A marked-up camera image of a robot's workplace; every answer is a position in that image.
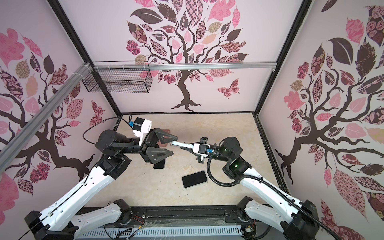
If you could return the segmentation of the light blue phone case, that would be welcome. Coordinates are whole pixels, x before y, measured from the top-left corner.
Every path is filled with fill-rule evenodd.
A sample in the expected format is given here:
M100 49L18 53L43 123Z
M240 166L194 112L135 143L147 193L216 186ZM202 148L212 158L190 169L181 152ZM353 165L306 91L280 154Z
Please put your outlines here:
M178 141L172 141L171 146L173 147L179 147L181 149L187 149L187 150L193 150L194 149L194 144L186 144L186 143L181 143Z

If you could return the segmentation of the black smartphone from pink case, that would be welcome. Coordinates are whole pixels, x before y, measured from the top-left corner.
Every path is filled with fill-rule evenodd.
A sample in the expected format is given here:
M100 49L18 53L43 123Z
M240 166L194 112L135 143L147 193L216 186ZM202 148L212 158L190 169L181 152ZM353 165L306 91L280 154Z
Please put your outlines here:
M166 160L162 160L156 164L154 164L153 168L154 169L164 169L165 168L165 163L166 163Z

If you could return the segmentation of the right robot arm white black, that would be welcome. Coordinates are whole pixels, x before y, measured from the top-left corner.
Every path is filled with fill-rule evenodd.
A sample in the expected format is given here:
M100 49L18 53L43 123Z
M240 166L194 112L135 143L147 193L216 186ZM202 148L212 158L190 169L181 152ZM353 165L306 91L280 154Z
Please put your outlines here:
M213 183L225 188L240 184L267 202L264 206L247 198L240 207L242 217L246 220L258 220L279 230L287 240L315 239L320 229L315 205L310 201L301 202L278 189L241 157L242 152L243 149L236 137L227 137L218 145L205 143L205 138L199 143L192 144L192 153L197 159L208 160L207 174ZM212 160L226 162L223 172L232 182L223 183L213 176Z

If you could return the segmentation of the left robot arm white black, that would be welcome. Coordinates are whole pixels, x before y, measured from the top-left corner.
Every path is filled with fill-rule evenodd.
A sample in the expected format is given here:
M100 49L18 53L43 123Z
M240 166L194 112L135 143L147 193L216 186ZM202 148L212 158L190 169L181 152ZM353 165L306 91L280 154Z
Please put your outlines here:
M107 224L128 224L133 212L122 199L82 216L78 212L98 192L124 173L131 163L127 154L139 154L145 162L157 164L174 154L161 149L158 142L166 144L177 140L177 136L159 128L147 130L135 138L127 138L113 130L102 132L95 146L103 153L103 157L62 198L43 211L32 211L25 217L30 232L36 240L74 240Z

